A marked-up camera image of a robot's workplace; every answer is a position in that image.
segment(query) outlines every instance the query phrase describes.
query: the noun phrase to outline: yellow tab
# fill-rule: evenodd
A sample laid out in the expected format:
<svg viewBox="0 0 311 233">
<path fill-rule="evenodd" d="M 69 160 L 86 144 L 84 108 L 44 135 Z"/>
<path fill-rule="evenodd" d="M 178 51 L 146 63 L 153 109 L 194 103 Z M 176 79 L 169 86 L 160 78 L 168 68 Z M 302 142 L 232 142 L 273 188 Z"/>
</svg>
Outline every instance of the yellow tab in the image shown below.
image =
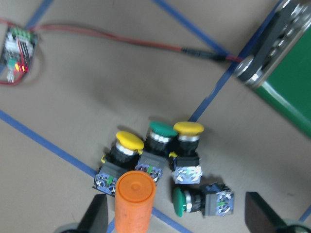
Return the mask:
<svg viewBox="0 0 311 233">
<path fill-rule="evenodd" d="M 106 154 L 103 154 L 101 161 L 103 164 L 106 162 Z"/>
<path fill-rule="evenodd" d="M 169 157 L 176 158 L 176 157 L 178 157 L 178 155 L 175 153 L 175 151 L 173 151 L 170 153 Z"/>
<path fill-rule="evenodd" d="M 119 143 L 129 150 L 142 150 L 144 142 L 132 133 L 126 131 L 117 132 L 117 140 Z"/>
<path fill-rule="evenodd" d="M 204 126 L 196 122 L 181 121 L 174 125 L 174 130 L 180 135 L 195 136 L 204 131 Z"/>
</svg>

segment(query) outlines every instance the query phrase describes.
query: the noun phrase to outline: orange cap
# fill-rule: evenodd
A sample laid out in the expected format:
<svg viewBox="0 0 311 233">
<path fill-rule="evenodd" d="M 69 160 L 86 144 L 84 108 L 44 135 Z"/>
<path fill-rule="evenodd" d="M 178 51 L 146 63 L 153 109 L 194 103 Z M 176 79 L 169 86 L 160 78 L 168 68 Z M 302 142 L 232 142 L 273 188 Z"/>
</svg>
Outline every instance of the orange cap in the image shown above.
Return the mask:
<svg viewBox="0 0 311 233">
<path fill-rule="evenodd" d="M 141 171 L 129 171 L 117 181 L 115 226 L 118 233 L 145 233 L 148 230 L 156 185 Z"/>
</svg>

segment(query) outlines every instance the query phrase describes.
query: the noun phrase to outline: silver metal ring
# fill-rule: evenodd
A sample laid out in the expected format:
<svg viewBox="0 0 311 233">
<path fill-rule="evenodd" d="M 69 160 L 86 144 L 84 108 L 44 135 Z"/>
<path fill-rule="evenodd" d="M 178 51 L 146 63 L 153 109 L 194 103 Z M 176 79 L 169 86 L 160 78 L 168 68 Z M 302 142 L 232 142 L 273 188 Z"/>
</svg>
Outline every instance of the silver metal ring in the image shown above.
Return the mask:
<svg viewBox="0 0 311 233">
<path fill-rule="evenodd" d="M 128 148 L 125 148 L 124 146 L 122 146 L 119 142 L 116 142 L 116 148 L 122 152 L 123 154 L 126 154 L 128 156 L 133 156 L 134 154 L 136 154 L 136 151 L 134 150 L 130 150 Z"/>
<path fill-rule="evenodd" d="M 178 136 L 178 141 L 182 141 L 182 142 L 195 142 L 199 139 L 200 139 L 199 135 L 196 135 L 196 136 L 179 135 Z"/>
<path fill-rule="evenodd" d="M 191 202 L 191 195 L 189 191 L 185 190 L 184 191 L 185 197 L 186 197 L 186 212 L 190 213 L 192 209 L 192 202 Z"/>
<path fill-rule="evenodd" d="M 154 140 L 154 141 L 157 141 L 157 142 L 161 142 L 161 143 L 169 143 L 171 138 L 170 137 L 163 137 L 161 135 L 158 135 L 156 134 L 155 132 L 153 131 L 150 131 L 149 133 L 149 136 Z"/>
</svg>

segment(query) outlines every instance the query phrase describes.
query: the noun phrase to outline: orange cylinder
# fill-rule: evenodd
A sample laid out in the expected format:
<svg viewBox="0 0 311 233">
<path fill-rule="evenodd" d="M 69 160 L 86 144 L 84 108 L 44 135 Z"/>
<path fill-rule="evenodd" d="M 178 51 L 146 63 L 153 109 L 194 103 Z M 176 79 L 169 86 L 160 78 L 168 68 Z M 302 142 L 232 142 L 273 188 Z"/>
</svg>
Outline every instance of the orange cylinder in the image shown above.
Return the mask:
<svg viewBox="0 0 311 233">
<path fill-rule="evenodd" d="M 129 171 L 123 174 L 116 185 L 115 226 L 117 232 L 147 232 L 155 195 L 155 182 L 146 173 Z"/>
</svg>

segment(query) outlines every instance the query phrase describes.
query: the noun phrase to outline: yellow push button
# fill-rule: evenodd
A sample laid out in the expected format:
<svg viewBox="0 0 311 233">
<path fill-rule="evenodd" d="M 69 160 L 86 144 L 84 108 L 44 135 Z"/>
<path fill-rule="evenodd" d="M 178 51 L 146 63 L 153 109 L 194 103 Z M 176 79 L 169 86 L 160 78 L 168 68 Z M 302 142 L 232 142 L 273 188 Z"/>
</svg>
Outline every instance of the yellow push button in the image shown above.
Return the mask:
<svg viewBox="0 0 311 233">
<path fill-rule="evenodd" d="M 119 143 L 129 150 L 142 150 L 144 148 L 143 141 L 132 133 L 120 131 L 117 132 L 116 137 Z"/>
<path fill-rule="evenodd" d="M 174 125 L 174 130 L 180 135 L 195 136 L 204 131 L 204 126 L 196 122 L 181 121 Z"/>
</svg>

